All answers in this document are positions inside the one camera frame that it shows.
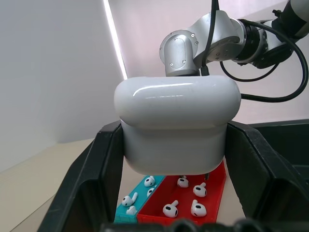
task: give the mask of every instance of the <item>beige floor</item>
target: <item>beige floor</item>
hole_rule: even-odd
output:
[[[141,181],[142,178],[143,175],[133,171],[126,164],[126,162],[124,162],[123,177],[119,191],[118,204],[121,202],[122,197],[130,193],[131,190]],[[12,232],[35,232],[38,229],[41,221],[43,220],[43,217],[52,200],[53,197],[50,198],[46,203],[44,203],[23,222],[21,222],[18,226],[16,226],[12,230]],[[227,174],[217,222],[223,223],[225,225],[231,225],[240,218],[244,218],[244,214],[232,182],[229,178],[229,175]]]

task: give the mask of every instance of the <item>white wall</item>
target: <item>white wall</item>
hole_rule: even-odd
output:
[[[272,19],[273,9],[284,9],[285,0],[220,0],[220,8],[232,18],[250,20]],[[205,0],[112,0],[110,1],[117,34],[128,77],[165,76],[158,50],[170,32],[185,29],[211,10]],[[297,43],[309,60],[309,36]],[[267,70],[247,65],[240,67],[232,61],[226,68],[243,78],[258,77]],[[211,74],[221,74],[219,63],[209,65]],[[295,91],[301,81],[297,56],[293,56],[268,78],[255,83],[239,83],[242,93],[263,96],[284,96]],[[298,98],[285,103],[242,101],[235,120],[259,123],[309,118],[309,87]]]
[[[101,0],[0,2],[0,171],[117,120],[122,80]]]

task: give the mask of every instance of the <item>light strip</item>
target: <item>light strip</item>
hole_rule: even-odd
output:
[[[124,63],[124,60],[123,60],[122,55],[121,55],[119,40],[118,40],[114,20],[112,18],[112,12],[111,12],[111,8],[110,8],[110,4],[109,4],[108,0],[103,0],[103,4],[104,4],[104,10],[105,10],[105,14],[106,14],[107,21],[108,21],[108,26],[109,26],[110,32],[112,34],[112,41],[114,43],[114,48],[115,48],[115,51],[116,51],[116,55],[117,55],[117,58],[118,58],[118,62],[119,62],[119,65],[120,65],[122,76],[123,76],[124,80],[127,80],[125,63]]]

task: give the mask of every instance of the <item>table surface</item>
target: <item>table surface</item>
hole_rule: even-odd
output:
[[[57,144],[0,173],[2,232],[34,232],[38,229],[69,166],[91,141]],[[118,204],[143,177],[124,161]],[[240,218],[244,218],[244,213],[227,172],[217,222],[231,225]]]

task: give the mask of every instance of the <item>white earbud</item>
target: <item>white earbud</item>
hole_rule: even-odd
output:
[[[145,179],[145,182],[144,182],[145,187],[150,187],[150,186],[152,186],[154,184],[155,184],[155,178],[154,178],[153,175],[151,175],[150,177]]]
[[[138,196],[138,193],[137,193],[137,192],[135,192],[135,193],[133,194],[132,199],[131,199],[129,196],[125,196],[125,197],[122,199],[121,204],[122,204],[123,206],[131,206],[131,205],[133,205],[134,202],[136,201],[137,196]]]
[[[191,205],[191,214],[195,217],[203,217],[207,214],[205,206],[193,200]]]
[[[178,215],[178,210],[176,206],[178,205],[178,200],[175,200],[172,204],[166,204],[163,207],[163,213],[168,218],[175,218]]]
[[[126,210],[126,214],[128,214],[128,215],[135,215],[136,213],[137,213],[137,210],[136,210],[135,206],[130,206]]]
[[[206,183],[204,182],[200,185],[195,185],[193,188],[193,193],[198,197],[205,197],[207,194],[205,186],[206,186]]]
[[[177,185],[181,188],[189,187],[189,181],[187,180],[187,177],[184,175],[182,178],[179,178],[177,180]]]
[[[154,191],[154,188],[149,189],[148,192],[147,192],[147,197],[149,197],[150,194],[152,194],[153,191]]]

